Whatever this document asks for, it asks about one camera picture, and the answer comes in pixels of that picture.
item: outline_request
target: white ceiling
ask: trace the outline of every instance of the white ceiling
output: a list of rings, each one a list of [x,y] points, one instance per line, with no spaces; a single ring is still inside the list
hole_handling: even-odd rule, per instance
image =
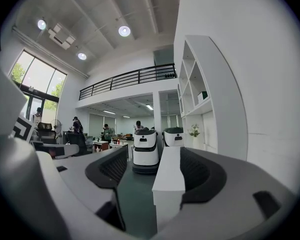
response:
[[[108,114],[110,117],[153,117],[154,111],[147,108],[146,105],[150,105],[152,108],[154,107],[152,95],[113,100],[91,105],[88,108],[94,110],[96,114],[99,113],[100,115],[104,115],[103,110],[115,113],[115,115]],[[180,114],[177,91],[160,93],[160,107],[162,116]]]
[[[19,10],[16,27],[86,73],[89,65],[137,40],[174,36],[178,9],[179,0],[27,0]],[[42,18],[47,28],[40,35],[37,22]],[[53,29],[57,23],[75,38],[67,50],[49,39],[47,29]],[[130,27],[131,35],[120,36],[120,26]],[[86,61],[77,58],[80,52],[86,53]]]

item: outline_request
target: black railing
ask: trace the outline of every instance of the black railing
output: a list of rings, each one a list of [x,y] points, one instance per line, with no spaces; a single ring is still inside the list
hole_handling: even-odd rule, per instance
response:
[[[175,64],[145,67],[102,80],[80,90],[79,100],[122,87],[177,78]]]

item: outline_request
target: fluorescent light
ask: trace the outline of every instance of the fluorescent light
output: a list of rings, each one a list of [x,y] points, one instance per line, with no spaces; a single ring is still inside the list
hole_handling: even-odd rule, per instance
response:
[[[116,114],[116,113],[113,113],[113,112],[110,112],[110,111],[106,111],[106,110],[104,110],[103,112],[106,112],[106,113],[109,113],[109,114]]]
[[[46,22],[42,19],[38,21],[38,28],[44,30],[46,28]]]
[[[127,26],[121,26],[121,27],[119,27],[119,34],[120,34],[120,36],[122,36],[122,37],[127,37],[127,36],[129,36],[130,35],[130,28],[129,27],[127,27]]]
[[[83,61],[87,58],[87,56],[83,52],[79,53],[78,57],[80,60],[83,60]]]
[[[154,110],[150,105],[146,105],[146,107],[150,110]]]

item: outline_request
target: flower vase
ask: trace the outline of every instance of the flower vase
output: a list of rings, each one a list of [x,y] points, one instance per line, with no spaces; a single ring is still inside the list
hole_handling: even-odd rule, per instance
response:
[[[192,148],[196,150],[200,149],[200,141],[198,137],[193,137]]]

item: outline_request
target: person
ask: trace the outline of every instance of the person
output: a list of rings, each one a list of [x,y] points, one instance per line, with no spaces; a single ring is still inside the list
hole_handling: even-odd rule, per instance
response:
[[[34,128],[38,128],[38,124],[42,121],[41,107],[36,109],[36,113],[32,115],[31,121],[34,123]]]
[[[136,121],[135,127],[134,127],[134,134],[136,134],[136,131],[143,129],[144,127],[141,125],[140,121]]]
[[[104,140],[105,140],[106,142],[109,142],[109,144],[111,143],[112,135],[113,135],[113,131],[112,131],[111,128],[108,126],[108,124],[105,123],[105,124],[104,124],[104,127],[103,127],[103,136],[104,136]]]
[[[73,130],[74,134],[82,134],[84,132],[84,128],[82,127],[82,124],[77,116],[73,118],[73,125],[69,128],[70,130]]]

